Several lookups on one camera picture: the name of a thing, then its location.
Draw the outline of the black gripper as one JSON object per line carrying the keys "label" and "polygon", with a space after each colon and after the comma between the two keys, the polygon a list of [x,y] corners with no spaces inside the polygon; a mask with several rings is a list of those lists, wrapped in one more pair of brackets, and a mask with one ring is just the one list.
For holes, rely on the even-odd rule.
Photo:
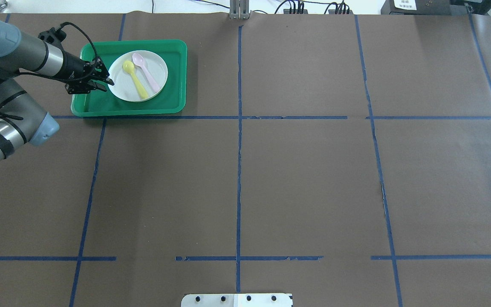
{"label": "black gripper", "polygon": [[114,86],[114,81],[107,75],[107,68],[101,58],[84,61],[79,58],[65,60],[65,88],[70,95],[87,95],[99,90],[104,93],[107,88],[97,82]]}

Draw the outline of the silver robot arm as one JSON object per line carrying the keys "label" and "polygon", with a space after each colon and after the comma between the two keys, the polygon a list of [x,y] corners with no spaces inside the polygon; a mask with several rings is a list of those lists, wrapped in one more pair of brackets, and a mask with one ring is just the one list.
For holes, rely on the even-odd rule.
{"label": "silver robot arm", "polygon": [[16,82],[22,75],[61,82],[70,95],[107,91],[114,85],[107,66],[95,53],[86,61],[64,50],[64,22],[32,36],[0,20],[0,161],[21,146],[39,146],[60,130],[58,122]]}

